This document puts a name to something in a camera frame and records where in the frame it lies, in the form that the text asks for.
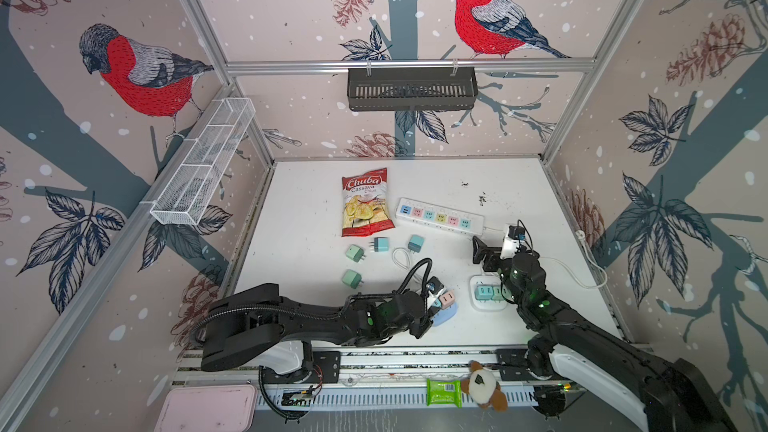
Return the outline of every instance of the brown and white plush toy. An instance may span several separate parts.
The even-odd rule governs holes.
[[[493,372],[485,370],[479,362],[469,363],[472,374],[469,379],[462,380],[462,392],[471,397],[481,408],[493,406],[497,412],[508,408],[507,398],[502,392],[502,386],[496,381]]]

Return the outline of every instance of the bag of chips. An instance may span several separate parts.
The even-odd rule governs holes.
[[[386,208],[386,168],[342,177],[342,237],[365,237],[395,227]]]

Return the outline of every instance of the black metal basket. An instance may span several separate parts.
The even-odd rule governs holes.
[[[475,107],[475,67],[350,69],[350,110],[470,110]]]

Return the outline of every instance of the bird wing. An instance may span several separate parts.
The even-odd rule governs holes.
[[[128,80],[137,86],[160,88],[174,81],[174,54],[165,47],[146,46],[128,39],[134,50],[136,65],[128,74]]]
[[[472,16],[485,29],[497,34],[512,30],[525,18],[525,11],[511,0],[491,0],[472,8]]]

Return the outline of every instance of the white table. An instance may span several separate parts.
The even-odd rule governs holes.
[[[341,282],[348,268],[362,275],[364,284],[358,291],[379,293],[396,288],[406,273],[392,263],[390,252],[366,252],[364,261],[354,263],[344,255],[348,247],[356,244],[367,250],[372,238],[341,237],[341,177],[382,167],[389,169],[388,205],[393,219],[400,197],[485,216],[485,226],[491,228],[502,228],[520,218],[536,251],[543,257],[559,258],[583,283],[594,284],[535,158],[312,161],[277,164],[236,292],[274,282],[280,285],[281,295],[295,301],[341,306],[347,295],[356,292]],[[485,198],[482,205],[480,196]],[[375,236],[388,237],[390,249],[405,247],[411,235],[423,236],[424,246],[414,263],[432,258],[432,274],[455,291],[458,312],[420,340],[403,332],[386,346],[520,345],[534,336],[512,305],[501,312],[478,312],[472,307],[468,280],[482,269],[472,264],[468,236],[395,222],[395,228]],[[502,235],[486,231],[482,239],[499,246]],[[619,336],[600,291],[579,287],[559,264],[542,261],[542,266],[547,271],[547,288],[554,295]]]

